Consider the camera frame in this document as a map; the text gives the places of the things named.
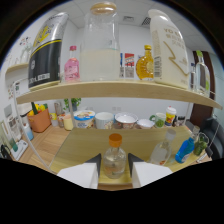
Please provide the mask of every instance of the condiment bottle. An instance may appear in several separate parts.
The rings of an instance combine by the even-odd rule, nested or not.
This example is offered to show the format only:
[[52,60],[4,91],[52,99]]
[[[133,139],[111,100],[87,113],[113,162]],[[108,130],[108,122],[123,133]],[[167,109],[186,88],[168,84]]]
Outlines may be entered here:
[[145,45],[145,56],[139,58],[136,63],[136,73],[140,80],[153,79],[153,58],[151,45]]
[[109,136],[110,148],[103,156],[104,173],[111,179],[118,179],[125,170],[126,153],[120,148],[122,136],[120,134],[111,134]]

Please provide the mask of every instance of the white bowl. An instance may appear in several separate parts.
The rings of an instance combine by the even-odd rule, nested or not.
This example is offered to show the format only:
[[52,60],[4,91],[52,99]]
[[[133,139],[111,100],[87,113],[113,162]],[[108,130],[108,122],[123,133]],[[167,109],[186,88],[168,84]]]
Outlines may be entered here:
[[148,119],[140,119],[137,121],[137,124],[142,128],[142,129],[150,129],[152,126],[155,124],[155,122],[150,121]]
[[138,120],[138,117],[132,113],[122,112],[115,115],[115,120],[122,128],[130,129],[133,128],[134,124]]

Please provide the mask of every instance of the plastic bottle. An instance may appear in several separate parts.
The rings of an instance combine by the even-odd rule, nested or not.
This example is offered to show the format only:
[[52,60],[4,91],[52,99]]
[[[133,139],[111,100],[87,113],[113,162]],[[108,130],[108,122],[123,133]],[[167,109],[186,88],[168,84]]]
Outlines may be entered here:
[[188,56],[183,36],[164,12],[150,9],[148,14],[155,82],[188,89]]
[[153,79],[153,58],[151,45],[145,45],[145,56],[139,58],[136,63],[136,73],[140,80],[145,78]]
[[175,159],[178,163],[184,163],[190,154],[194,150],[194,144],[197,141],[198,133],[200,128],[198,126],[194,126],[191,137],[183,142],[179,151],[175,155]]
[[118,179],[123,173],[126,164],[126,153],[120,148],[122,136],[111,134],[109,136],[110,148],[103,156],[105,175],[111,179]]
[[176,132],[168,129],[164,141],[158,143],[154,148],[148,162],[163,166],[170,158],[172,153],[171,142],[176,136]]
[[65,82],[80,81],[79,61],[75,57],[76,46],[70,46],[70,58],[64,66]]
[[197,74],[197,92],[201,95],[210,96],[210,72],[204,63],[203,54],[201,51],[196,51],[198,63],[196,64]]
[[55,111],[53,101],[48,102],[48,110],[49,110],[52,126],[54,126],[54,127],[58,126],[58,118],[57,118],[57,114],[56,114],[56,111]]

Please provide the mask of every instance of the orange juice bottle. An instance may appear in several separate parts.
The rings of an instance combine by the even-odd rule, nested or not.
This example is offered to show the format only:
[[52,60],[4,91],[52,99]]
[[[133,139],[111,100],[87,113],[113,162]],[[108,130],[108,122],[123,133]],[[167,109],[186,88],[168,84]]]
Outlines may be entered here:
[[140,80],[148,78],[153,79],[153,58],[151,46],[145,45],[145,56],[139,58],[136,64],[136,73]]

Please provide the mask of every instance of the white container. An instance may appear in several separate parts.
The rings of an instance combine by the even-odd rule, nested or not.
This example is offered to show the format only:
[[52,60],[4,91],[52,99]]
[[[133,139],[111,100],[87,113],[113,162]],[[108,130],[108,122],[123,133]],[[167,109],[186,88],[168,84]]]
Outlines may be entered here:
[[177,111],[175,108],[169,106],[166,108],[166,120],[165,125],[171,127]]
[[150,9],[148,14],[155,82],[188,89],[189,66],[183,36],[164,12]]
[[77,128],[90,128],[94,124],[95,112],[91,110],[80,110],[74,112],[75,126]]

